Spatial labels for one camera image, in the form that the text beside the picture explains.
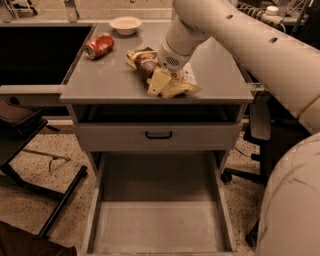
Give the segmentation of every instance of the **open drawer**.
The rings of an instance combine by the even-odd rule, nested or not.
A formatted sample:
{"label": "open drawer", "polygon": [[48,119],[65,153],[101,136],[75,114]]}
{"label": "open drawer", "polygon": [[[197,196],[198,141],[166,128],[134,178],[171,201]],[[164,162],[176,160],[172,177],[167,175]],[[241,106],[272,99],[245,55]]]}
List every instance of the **open drawer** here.
{"label": "open drawer", "polygon": [[81,255],[237,255],[213,152],[101,161]]}

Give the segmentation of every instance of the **drawer handle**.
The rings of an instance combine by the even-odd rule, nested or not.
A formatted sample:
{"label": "drawer handle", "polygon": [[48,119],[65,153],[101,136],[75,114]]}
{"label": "drawer handle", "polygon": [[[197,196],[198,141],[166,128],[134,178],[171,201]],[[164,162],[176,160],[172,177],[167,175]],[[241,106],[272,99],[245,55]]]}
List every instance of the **drawer handle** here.
{"label": "drawer handle", "polygon": [[172,132],[170,131],[168,135],[165,135],[165,136],[159,136],[159,133],[152,133],[151,132],[146,132],[146,137],[149,139],[149,140],[167,140],[167,139],[170,139],[172,138]]}

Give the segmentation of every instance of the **drawer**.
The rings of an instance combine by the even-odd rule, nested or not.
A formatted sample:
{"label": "drawer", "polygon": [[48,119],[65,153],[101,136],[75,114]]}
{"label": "drawer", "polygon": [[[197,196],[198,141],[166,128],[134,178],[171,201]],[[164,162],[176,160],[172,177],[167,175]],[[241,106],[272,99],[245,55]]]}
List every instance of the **drawer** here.
{"label": "drawer", "polygon": [[236,256],[213,152],[104,153],[81,255]]}
{"label": "drawer", "polygon": [[202,124],[74,124],[85,151],[228,150],[239,136],[241,123]]}

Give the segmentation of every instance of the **cabinet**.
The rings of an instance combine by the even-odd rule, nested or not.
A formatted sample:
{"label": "cabinet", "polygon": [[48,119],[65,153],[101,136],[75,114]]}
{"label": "cabinet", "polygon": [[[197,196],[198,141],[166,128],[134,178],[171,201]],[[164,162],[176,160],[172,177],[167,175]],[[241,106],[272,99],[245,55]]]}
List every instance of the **cabinet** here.
{"label": "cabinet", "polygon": [[214,39],[190,61],[200,93],[148,95],[126,51],[157,49],[169,22],[144,21],[129,37],[98,24],[94,33],[109,32],[113,51],[81,56],[60,97],[97,175],[83,254],[235,253],[216,177],[253,96]]}

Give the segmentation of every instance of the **chair leg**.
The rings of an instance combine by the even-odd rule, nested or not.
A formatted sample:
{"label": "chair leg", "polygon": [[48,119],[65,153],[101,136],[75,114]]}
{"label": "chair leg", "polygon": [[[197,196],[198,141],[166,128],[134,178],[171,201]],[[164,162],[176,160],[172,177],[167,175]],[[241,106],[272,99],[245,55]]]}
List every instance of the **chair leg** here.
{"label": "chair leg", "polygon": [[259,220],[257,220],[257,222],[254,225],[254,227],[246,235],[246,242],[248,243],[249,247],[251,247],[251,248],[254,248],[254,247],[257,246],[258,229],[259,229]]}
{"label": "chair leg", "polygon": [[225,168],[223,173],[221,174],[220,178],[223,183],[228,183],[232,180],[232,175],[238,176],[247,180],[251,180],[254,183],[257,184],[263,184],[263,180],[260,175],[258,174],[253,174],[253,173],[248,173],[248,172],[243,172],[239,171],[236,169],[231,169],[231,168]]}

